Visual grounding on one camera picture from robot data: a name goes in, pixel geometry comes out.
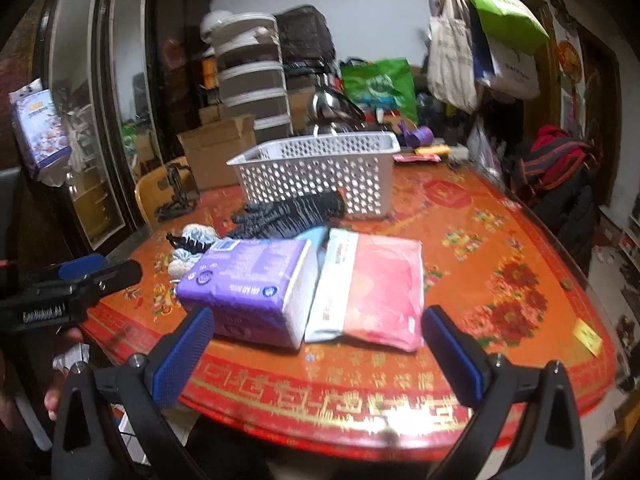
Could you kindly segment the person's left hand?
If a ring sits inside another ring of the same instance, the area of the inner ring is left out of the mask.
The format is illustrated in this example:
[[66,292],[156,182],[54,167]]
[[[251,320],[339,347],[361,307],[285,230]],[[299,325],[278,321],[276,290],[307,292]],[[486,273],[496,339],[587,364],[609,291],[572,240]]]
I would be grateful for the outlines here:
[[9,432],[30,436],[15,401],[15,371],[19,370],[32,380],[28,390],[35,393],[47,418],[55,422],[68,373],[56,370],[52,366],[53,359],[83,341],[84,335],[76,326],[65,332],[47,327],[18,336],[18,348],[12,351],[12,356],[8,360],[1,356],[1,422]]

